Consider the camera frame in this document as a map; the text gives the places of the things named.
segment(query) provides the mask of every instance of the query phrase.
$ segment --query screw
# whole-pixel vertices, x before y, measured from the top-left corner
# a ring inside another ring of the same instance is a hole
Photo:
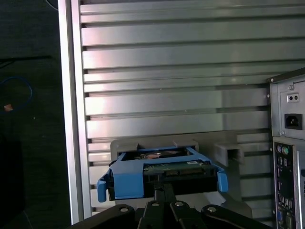
[[[183,203],[182,203],[182,202],[176,202],[175,205],[176,205],[177,207],[181,207],[181,206],[183,206]]]
[[[209,208],[208,208],[208,211],[209,211],[209,212],[216,212],[217,210],[216,210],[216,208],[214,208],[214,207],[209,207]]]
[[[128,211],[128,208],[121,208],[120,211],[121,211],[121,212],[127,212],[127,211]]]

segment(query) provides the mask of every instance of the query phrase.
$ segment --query blue tab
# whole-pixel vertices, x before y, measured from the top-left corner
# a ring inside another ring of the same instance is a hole
[[[107,189],[106,181],[99,180],[97,183],[97,197],[100,203],[106,201],[106,189]]]

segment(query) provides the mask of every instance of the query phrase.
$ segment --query dark floor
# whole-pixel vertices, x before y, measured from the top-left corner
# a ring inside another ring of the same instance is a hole
[[[15,62],[0,69],[0,82],[20,76],[34,92],[25,108],[4,114],[4,105],[17,107],[26,101],[29,90],[18,81],[0,87],[0,133],[21,141],[25,213],[32,228],[66,228],[70,224],[70,209],[58,12],[44,0],[10,0],[0,1],[0,15],[0,59],[51,56],[46,60]]]

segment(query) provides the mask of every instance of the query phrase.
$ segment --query horizontal metal slat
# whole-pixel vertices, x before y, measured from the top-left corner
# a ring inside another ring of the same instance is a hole
[[[241,180],[242,197],[258,197],[273,194],[273,180],[271,178],[255,178]]]
[[[287,6],[293,4],[303,4],[302,0],[192,0],[192,1],[155,1],[155,2],[128,2],[113,4],[87,4],[81,5],[82,14],[97,13],[119,13],[150,10],[175,10],[192,8],[210,8],[210,7],[266,7],[266,6]]]
[[[85,84],[86,93],[130,91],[148,89],[170,89],[187,87],[207,87],[221,85],[244,85],[265,83],[270,75],[237,76],[237,77],[213,77],[213,78],[185,78],[185,79],[159,79],[145,81],[131,81],[119,83],[91,83]]]
[[[86,115],[251,107],[267,104],[267,89],[263,88],[85,98]]]
[[[270,139],[270,133],[237,135],[237,142],[240,144],[252,142],[268,142]]]
[[[89,152],[110,151],[110,144],[111,142],[89,143],[88,151]]]
[[[214,21],[83,28],[82,44],[122,45],[304,37],[304,19]]]
[[[103,152],[103,153],[89,153],[88,160],[90,162],[110,162],[111,161],[111,154],[110,152]]]
[[[277,74],[303,68],[304,62],[270,62],[270,63],[247,63],[247,64],[217,64],[212,66],[175,66],[175,67],[155,67],[142,69],[111,69],[106,72],[94,72],[84,74],[85,83],[115,82],[115,81],[138,81],[138,80],[160,80],[160,79],[181,79],[181,78],[203,78],[222,77],[216,79],[217,84],[225,81],[226,76],[245,77],[244,82],[257,82],[255,79],[273,77]]]
[[[93,69],[277,61],[304,57],[303,41],[242,42],[84,51],[83,67]]]
[[[272,156],[248,156],[244,165],[240,165],[240,175],[254,175],[272,172]]]
[[[259,142],[259,143],[244,143],[240,144],[244,152],[258,152],[258,151],[269,151],[271,142]]]
[[[245,18],[245,17],[272,17],[272,16],[287,16],[287,15],[304,15],[305,7],[302,5],[290,6],[268,6],[268,10],[262,10],[261,7],[231,7],[226,9],[221,8],[200,8],[193,7],[192,9],[165,9],[163,10],[137,10],[137,11],[120,11],[108,12],[95,10],[95,14],[81,15],[81,23],[96,23],[96,22],[127,22],[127,21],[166,21],[166,20],[186,20],[186,19],[215,19],[215,18]]]
[[[268,128],[268,112],[195,114],[87,121],[88,138],[173,135]]]

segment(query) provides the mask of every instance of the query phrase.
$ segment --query metal frame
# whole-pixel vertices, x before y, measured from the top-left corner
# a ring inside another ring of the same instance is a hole
[[[61,39],[61,65],[64,103],[64,120],[66,134],[66,150],[68,164],[68,179],[70,192],[71,223],[84,219],[81,191],[80,151],[78,145],[78,125],[75,100],[74,57],[71,21],[71,4],[68,0],[58,1],[60,39]]]
[[[88,164],[88,141],[86,129],[86,115],[84,104],[84,87],[83,87],[83,67],[82,67],[82,50],[81,50],[81,24],[80,24],[80,1],[71,1],[72,9],[72,31],[74,45],[74,63],[75,63],[75,88],[77,101],[77,120],[78,136],[81,161],[81,187],[83,198],[84,218],[91,216],[91,199],[89,183],[89,164]]]

